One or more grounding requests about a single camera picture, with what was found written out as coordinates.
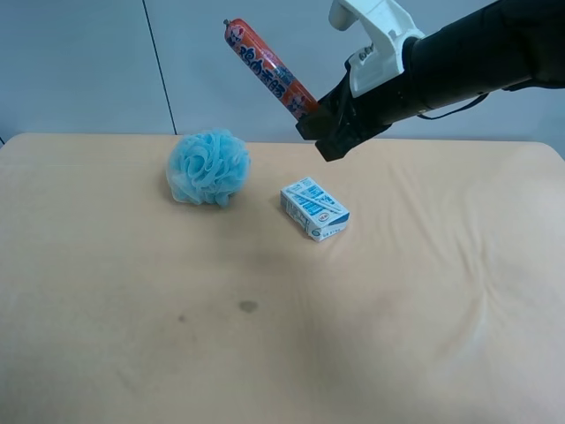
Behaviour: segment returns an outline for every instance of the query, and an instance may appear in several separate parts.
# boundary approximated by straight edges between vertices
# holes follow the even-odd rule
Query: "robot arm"
[[[565,2],[499,0],[423,37],[394,0],[335,0],[330,22],[372,39],[297,129],[327,161],[394,122],[495,90],[565,87]]]

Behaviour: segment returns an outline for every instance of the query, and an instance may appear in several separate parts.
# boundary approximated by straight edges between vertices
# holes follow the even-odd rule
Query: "blue and white box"
[[[345,230],[350,220],[350,211],[311,178],[284,187],[281,206],[316,241]]]

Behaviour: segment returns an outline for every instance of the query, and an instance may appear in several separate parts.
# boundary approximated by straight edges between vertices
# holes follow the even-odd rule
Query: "small cardboard box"
[[[350,211],[311,178],[284,187],[281,206],[316,241],[343,231],[350,219]]]

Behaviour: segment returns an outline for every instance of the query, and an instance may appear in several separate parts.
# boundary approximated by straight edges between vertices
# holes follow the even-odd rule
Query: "white wall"
[[[490,3],[399,1],[427,34]],[[0,3],[0,136],[172,133],[142,1],[47,3]],[[339,33],[328,24],[330,3],[147,0],[177,131],[217,126],[246,140],[300,141],[294,118],[225,44],[222,21],[247,20],[320,97],[341,79],[346,58],[367,44],[359,25]],[[527,89],[495,93],[441,121],[408,119],[385,135],[540,140],[565,155],[564,123],[565,91]]]
[[[2,0],[0,137],[172,133],[139,0]]]

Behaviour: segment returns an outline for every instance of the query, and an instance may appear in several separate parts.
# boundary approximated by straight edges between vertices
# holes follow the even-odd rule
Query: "sausage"
[[[296,119],[318,109],[316,99],[244,20],[223,23],[226,42]]]

